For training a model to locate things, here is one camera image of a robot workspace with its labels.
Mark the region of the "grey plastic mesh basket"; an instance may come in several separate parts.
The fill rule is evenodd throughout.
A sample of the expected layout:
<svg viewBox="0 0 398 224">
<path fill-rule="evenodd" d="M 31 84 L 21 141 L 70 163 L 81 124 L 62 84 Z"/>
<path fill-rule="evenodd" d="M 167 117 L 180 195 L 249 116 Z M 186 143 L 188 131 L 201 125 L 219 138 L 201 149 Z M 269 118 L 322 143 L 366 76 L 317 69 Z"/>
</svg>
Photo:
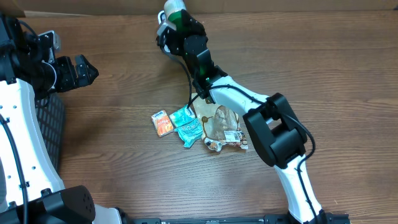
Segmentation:
<svg viewBox="0 0 398 224">
<path fill-rule="evenodd" d="M 45 147 L 55 170 L 59 172 L 65 129 L 65 105 L 56 94 L 35 102 L 35 112 Z"/>
</svg>

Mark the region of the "brown snack pouch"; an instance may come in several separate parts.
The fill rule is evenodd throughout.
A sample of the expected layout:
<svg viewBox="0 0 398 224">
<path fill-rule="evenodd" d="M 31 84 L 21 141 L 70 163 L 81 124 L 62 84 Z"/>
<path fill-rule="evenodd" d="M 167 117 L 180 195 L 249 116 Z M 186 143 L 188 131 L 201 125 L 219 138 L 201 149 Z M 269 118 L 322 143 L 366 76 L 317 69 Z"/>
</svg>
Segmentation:
<svg viewBox="0 0 398 224">
<path fill-rule="evenodd" d="M 207 103 L 192 93 L 192 105 L 202 126 L 201 139 L 209 150 L 220 152 L 226 146 L 248 149 L 246 135 L 241 129 L 239 115 L 218 104 Z"/>
</svg>

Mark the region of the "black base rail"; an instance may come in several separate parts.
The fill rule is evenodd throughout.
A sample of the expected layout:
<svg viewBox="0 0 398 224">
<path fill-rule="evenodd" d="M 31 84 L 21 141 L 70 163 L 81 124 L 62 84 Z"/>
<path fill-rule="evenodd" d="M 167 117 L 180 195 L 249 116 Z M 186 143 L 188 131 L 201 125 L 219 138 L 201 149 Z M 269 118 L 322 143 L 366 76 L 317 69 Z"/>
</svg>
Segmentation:
<svg viewBox="0 0 398 224">
<path fill-rule="evenodd" d="M 264 215 L 263 217 L 230 217 L 230 218 L 187 218 L 168 219 L 160 218 L 135 218 L 133 224 L 288 224 L 298 223 L 287 214 Z"/>
</svg>

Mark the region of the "green tissue pack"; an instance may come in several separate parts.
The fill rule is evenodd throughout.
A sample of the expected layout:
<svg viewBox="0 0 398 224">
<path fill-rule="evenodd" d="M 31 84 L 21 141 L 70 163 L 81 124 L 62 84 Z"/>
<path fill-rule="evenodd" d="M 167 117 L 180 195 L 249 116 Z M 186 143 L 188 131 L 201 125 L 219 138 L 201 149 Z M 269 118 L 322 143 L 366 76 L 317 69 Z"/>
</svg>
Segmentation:
<svg viewBox="0 0 398 224">
<path fill-rule="evenodd" d="M 196 116 L 193 110 L 190 107 L 188 107 L 188 105 L 183 106 L 182 108 L 173 112 L 170 115 L 170 120 L 176 128 L 190 123 L 195 118 Z"/>
</svg>

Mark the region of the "teal snack packet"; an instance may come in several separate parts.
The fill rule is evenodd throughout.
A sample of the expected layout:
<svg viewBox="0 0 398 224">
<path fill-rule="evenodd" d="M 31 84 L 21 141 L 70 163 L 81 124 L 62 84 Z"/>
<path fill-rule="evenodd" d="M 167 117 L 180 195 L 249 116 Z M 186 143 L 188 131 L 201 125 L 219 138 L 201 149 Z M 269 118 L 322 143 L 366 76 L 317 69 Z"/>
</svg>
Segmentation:
<svg viewBox="0 0 398 224">
<path fill-rule="evenodd" d="M 191 148 L 196 140 L 201 138 L 203 134 L 202 126 L 197 118 L 193 121 L 184 124 L 176 128 L 175 130 L 178 133 L 180 139 L 184 142 L 183 146 L 185 148 Z"/>
</svg>

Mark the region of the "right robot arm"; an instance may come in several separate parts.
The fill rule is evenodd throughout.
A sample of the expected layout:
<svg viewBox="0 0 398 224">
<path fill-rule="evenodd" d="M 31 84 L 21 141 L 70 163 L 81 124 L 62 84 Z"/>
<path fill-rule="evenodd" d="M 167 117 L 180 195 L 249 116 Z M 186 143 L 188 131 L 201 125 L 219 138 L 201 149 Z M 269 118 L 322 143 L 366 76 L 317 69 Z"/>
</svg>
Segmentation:
<svg viewBox="0 0 398 224">
<path fill-rule="evenodd" d="M 284 95 L 260 95 L 236 83 L 214 64 L 204 26 L 183 7 L 158 14 L 157 44 L 179 61 L 198 97 L 243 117 L 258 156 L 277 172 L 288 201 L 290 223 L 326 223 L 313 192 L 305 143 L 314 138 L 297 119 Z"/>
</svg>

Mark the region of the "green lid jar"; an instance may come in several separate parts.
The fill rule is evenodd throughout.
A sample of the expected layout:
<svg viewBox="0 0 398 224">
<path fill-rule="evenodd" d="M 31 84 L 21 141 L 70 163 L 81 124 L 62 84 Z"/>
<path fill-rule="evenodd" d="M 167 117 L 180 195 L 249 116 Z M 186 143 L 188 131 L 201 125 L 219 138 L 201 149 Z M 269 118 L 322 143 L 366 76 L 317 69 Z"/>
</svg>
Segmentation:
<svg viewBox="0 0 398 224">
<path fill-rule="evenodd" d="M 164 4 L 166 24 L 177 32 L 188 31 L 188 12 L 183 0 L 167 0 Z"/>
</svg>

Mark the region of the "orange tissue pack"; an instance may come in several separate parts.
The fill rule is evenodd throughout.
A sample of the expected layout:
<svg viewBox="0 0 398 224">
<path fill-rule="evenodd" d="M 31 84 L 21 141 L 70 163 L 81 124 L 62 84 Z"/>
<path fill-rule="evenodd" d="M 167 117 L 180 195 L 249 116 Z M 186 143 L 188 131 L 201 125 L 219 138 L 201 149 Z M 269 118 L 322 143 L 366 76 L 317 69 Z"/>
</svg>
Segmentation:
<svg viewBox="0 0 398 224">
<path fill-rule="evenodd" d="M 151 120 L 160 138 L 174 131 L 174 126 L 165 110 L 153 114 Z"/>
</svg>

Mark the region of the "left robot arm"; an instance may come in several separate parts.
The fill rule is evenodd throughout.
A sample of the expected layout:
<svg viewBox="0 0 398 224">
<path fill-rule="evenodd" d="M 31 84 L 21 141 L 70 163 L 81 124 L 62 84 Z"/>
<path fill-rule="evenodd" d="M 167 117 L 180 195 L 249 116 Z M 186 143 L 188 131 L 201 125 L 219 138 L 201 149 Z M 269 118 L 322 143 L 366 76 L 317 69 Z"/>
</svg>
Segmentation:
<svg viewBox="0 0 398 224">
<path fill-rule="evenodd" d="M 59 49 L 54 31 L 37 34 L 1 16 L 1 222 L 128 223 L 120 208 L 95 204 L 86 187 L 66 188 L 50 160 L 37 113 L 54 93 L 88 86 L 99 74 L 83 55 L 56 57 Z"/>
</svg>

